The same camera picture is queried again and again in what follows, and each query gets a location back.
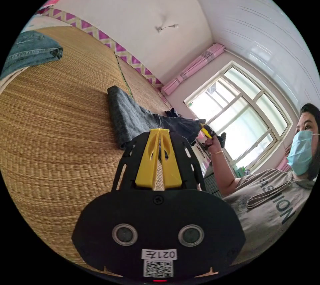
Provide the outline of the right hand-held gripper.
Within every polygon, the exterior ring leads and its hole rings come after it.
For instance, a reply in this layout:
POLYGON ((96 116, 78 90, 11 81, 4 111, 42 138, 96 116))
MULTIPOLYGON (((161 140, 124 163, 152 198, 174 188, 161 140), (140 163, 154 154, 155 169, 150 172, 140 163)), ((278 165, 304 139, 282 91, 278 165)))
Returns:
POLYGON ((208 151, 221 151, 221 144, 214 134, 214 130, 206 123, 201 123, 201 131, 206 136, 205 145, 208 151))

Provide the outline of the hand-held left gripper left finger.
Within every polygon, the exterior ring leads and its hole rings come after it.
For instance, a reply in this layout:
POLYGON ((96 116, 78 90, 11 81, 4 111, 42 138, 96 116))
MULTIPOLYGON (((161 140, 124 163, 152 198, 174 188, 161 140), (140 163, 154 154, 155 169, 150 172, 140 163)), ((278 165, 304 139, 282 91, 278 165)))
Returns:
POLYGON ((160 129, 151 129, 142 154, 135 179, 138 188, 154 188, 157 178, 157 166, 160 144, 160 129))

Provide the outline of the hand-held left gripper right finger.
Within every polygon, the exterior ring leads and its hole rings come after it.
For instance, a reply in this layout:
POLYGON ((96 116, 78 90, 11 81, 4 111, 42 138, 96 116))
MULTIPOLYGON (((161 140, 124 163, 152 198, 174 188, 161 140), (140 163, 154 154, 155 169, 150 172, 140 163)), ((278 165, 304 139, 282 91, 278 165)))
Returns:
POLYGON ((180 188, 182 179, 169 130, 160 129, 160 145, 164 189, 180 188))

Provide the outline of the person's right hand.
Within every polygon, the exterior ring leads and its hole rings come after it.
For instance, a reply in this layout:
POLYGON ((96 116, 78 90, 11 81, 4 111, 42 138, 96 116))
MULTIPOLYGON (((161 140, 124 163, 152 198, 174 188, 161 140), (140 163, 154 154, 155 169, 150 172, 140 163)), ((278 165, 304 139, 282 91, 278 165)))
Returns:
POLYGON ((214 136, 212 139, 207 138, 205 145, 208 146, 208 152, 211 156, 221 154, 223 152, 221 144, 216 136, 214 136))

